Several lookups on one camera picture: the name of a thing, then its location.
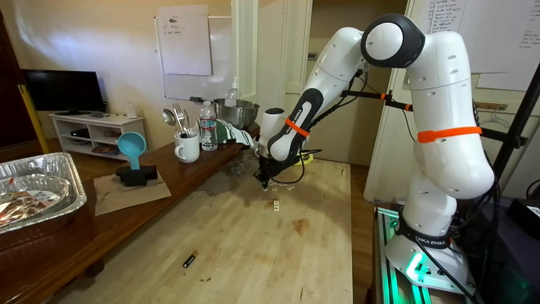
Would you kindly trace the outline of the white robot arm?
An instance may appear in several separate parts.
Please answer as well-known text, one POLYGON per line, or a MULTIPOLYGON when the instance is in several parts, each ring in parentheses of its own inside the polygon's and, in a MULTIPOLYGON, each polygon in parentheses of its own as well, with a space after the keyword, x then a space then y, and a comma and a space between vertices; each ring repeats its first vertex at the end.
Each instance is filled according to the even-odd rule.
POLYGON ((401 13, 384 15, 364 30, 337 30, 291 114, 262 126, 257 178, 269 182, 301 160, 311 128, 335 111, 365 62, 404 67, 413 92, 418 172, 399 234, 445 248, 456 204, 488 192, 495 182, 473 112, 468 48, 456 31, 426 33, 401 13))

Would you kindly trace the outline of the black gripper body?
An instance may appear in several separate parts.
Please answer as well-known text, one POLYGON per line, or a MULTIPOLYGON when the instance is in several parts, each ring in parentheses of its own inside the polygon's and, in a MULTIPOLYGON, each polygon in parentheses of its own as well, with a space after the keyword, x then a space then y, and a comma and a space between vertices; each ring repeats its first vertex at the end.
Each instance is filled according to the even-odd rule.
POLYGON ((256 177, 259 180, 271 182, 272 177, 276 177, 281 172, 281 163, 274 158, 259 158, 259 170, 256 172, 256 177))

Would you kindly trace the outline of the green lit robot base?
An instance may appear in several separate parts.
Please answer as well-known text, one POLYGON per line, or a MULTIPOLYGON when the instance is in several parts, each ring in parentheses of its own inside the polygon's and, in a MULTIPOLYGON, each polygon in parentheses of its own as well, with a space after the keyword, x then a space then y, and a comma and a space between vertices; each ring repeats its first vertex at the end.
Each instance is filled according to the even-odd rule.
POLYGON ((431 248, 399 232, 401 214, 377 209, 377 275, 382 304, 485 304, 463 251, 431 248))

